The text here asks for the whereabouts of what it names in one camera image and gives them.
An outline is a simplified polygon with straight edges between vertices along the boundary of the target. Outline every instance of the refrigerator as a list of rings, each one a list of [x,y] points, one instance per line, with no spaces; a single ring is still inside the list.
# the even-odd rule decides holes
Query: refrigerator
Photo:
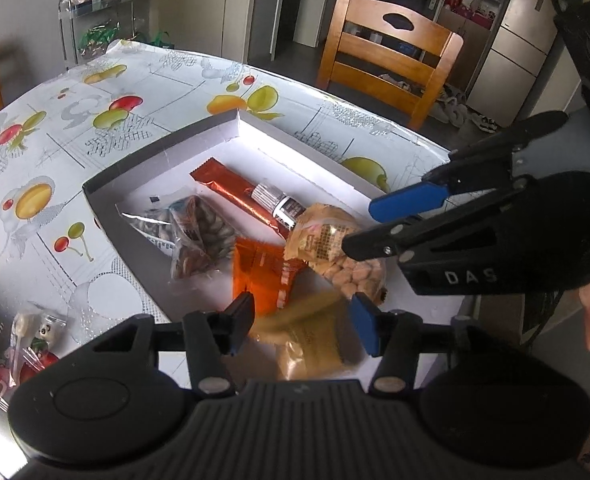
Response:
[[[510,0],[466,104],[509,126],[530,92],[557,29],[551,0]]]

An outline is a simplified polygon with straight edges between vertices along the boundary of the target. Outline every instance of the shoe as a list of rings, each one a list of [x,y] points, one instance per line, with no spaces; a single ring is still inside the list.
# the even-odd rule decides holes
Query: shoe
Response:
[[[461,128],[464,125],[464,122],[466,122],[468,109],[466,108],[466,105],[457,104],[456,97],[451,97],[446,100],[444,103],[444,110],[446,111],[450,124],[454,127]]]
[[[430,109],[430,112],[428,112],[428,115],[430,115],[431,117],[434,117],[440,123],[448,124],[448,122],[450,122],[450,119],[446,115],[444,108],[439,103],[433,103],[432,108]]]
[[[498,124],[493,121],[490,117],[486,117],[485,115],[480,115],[472,112],[470,114],[470,120],[473,121],[473,124],[477,126],[483,132],[487,134],[494,134],[499,127]]]

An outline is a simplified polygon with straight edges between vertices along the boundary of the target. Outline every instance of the snack package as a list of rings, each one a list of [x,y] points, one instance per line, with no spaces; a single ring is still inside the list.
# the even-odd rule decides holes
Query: snack package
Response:
[[[356,262],[344,254],[333,262],[317,262],[309,265],[349,300],[355,292],[364,292],[375,304],[381,304],[384,301],[386,267],[382,260]]]
[[[137,231],[143,234],[160,251],[172,256],[174,231],[171,212],[168,209],[147,209],[141,215],[122,212],[121,215]]]
[[[336,320],[346,300],[337,290],[318,292],[271,316],[255,318],[251,335],[275,344],[283,377],[303,380],[345,370]]]
[[[174,279],[205,272],[230,257],[235,229],[206,200],[193,195],[173,202],[168,209],[175,229],[171,265]]]
[[[172,258],[171,278],[179,280],[206,272],[231,256],[237,232],[198,195],[149,209],[141,215],[122,216],[164,254]]]
[[[307,262],[332,262],[342,256],[345,235],[359,230],[355,219],[332,205],[313,204],[299,217],[286,241],[284,257]]]
[[[255,317],[267,316],[288,301],[297,273],[306,267],[301,260],[285,261],[284,248],[238,238],[233,255],[233,297],[252,292]]]
[[[249,215],[265,223],[284,240],[288,238],[288,229],[277,222],[265,207],[251,198],[255,185],[234,171],[229,170],[218,160],[210,158],[192,171],[190,175],[195,181],[220,194]]]
[[[37,313],[18,313],[11,328],[11,343],[0,359],[0,409],[8,410],[15,388],[59,358],[53,353],[66,319],[40,308]]]

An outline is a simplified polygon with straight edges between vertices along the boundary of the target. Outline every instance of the orange snack wrapper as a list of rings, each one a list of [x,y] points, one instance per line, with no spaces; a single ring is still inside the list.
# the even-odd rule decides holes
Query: orange snack wrapper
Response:
[[[196,170],[191,171],[190,175],[197,182],[265,223],[284,240],[288,238],[288,229],[277,222],[266,208],[251,198],[255,184],[251,184],[244,177],[229,170],[218,160],[210,158]]]
[[[302,260],[284,260],[284,248],[238,238],[233,252],[233,297],[251,292],[255,316],[266,316],[283,308],[297,273],[306,267]]]

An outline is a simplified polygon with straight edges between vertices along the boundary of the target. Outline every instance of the tablecloth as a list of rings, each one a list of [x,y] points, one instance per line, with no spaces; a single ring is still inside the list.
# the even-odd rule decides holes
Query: tablecloth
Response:
[[[412,184],[447,160],[430,140],[290,79],[217,57],[117,41],[104,56],[0,112],[6,339],[14,313],[27,302],[68,315],[69,349],[137,312],[166,320],[94,221],[81,187],[169,132],[234,108],[270,121],[385,191]],[[452,315],[451,308],[436,314],[440,301],[427,314],[433,322]],[[165,369],[185,383],[182,355],[169,359]]]

